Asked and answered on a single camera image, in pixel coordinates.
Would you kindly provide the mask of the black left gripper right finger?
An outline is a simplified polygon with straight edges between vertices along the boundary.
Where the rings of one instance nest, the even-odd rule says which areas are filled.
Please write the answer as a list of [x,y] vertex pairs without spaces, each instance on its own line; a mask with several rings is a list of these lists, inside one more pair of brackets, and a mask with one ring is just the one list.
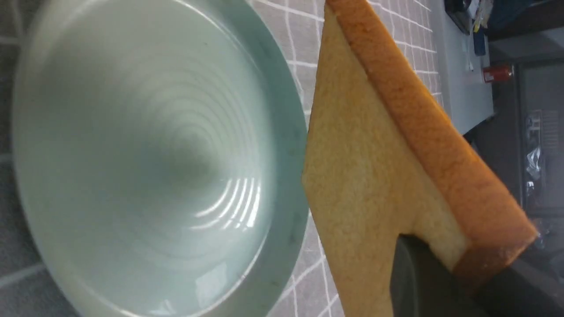
[[516,260],[482,285],[474,301],[490,317],[562,317],[563,285],[524,260]]

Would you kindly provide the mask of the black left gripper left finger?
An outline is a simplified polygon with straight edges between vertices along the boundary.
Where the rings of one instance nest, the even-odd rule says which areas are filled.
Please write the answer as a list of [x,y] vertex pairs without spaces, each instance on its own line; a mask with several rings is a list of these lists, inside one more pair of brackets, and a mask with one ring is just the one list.
[[486,317],[427,243],[397,237],[390,279],[395,317]]

